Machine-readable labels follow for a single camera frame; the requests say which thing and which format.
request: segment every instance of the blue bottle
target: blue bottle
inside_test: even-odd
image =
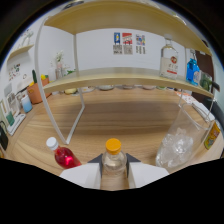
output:
[[[191,83],[192,85],[198,86],[199,78],[200,78],[200,68],[197,65],[195,50],[191,49],[191,58],[190,61],[187,63],[187,74],[186,80]]]

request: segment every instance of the orange bottle cap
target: orange bottle cap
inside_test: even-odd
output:
[[[111,155],[116,155],[121,151],[121,142],[116,138],[111,138],[106,142],[106,150]]]

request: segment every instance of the bottle cap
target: bottle cap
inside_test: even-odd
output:
[[[49,149],[55,150],[58,147],[58,141],[56,138],[51,137],[47,140],[46,145]]]
[[[167,40],[172,40],[173,39],[172,35],[170,35],[170,34],[165,34],[164,37]]]
[[[106,150],[111,155],[116,155],[121,151],[121,142],[116,138],[111,138],[106,142]]]
[[[195,50],[194,49],[190,49],[190,52],[192,53],[192,54],[195,54]]]

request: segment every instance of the white bottle cap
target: white bottle cap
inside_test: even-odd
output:
[[[54,137],[51,137],[47,140],[46,145],[49,149],[55,150],[58,147],[57,139]]]
[[[172,40],[173,39],[172,35],[170,35],[170,34],[165,34],[164,37],[167,40]]]

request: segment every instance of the bottle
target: bottle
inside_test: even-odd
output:
[[[166,45],[161,49],[160,76],[174,79],[178,72],[178,52],[172,46],[172,36],[164,35]]]
[[[124,172],[127,157],[121,151],[121,142],[111,138],[106,142],[106,152],[102,156],[103,167],[108,175],[117,176]]]
[[[190,49],[190,61],[187,63],[186,80],[194,86],[198,86],[200,69],[197,65],[195,50]]]
[[[70,149],[60,147],[58,145],[56,138],[49,138],[46,145],[49,149],[54,151],[56,162],[64,169],[70,169],[81,165],[80,161],[75,157]]]

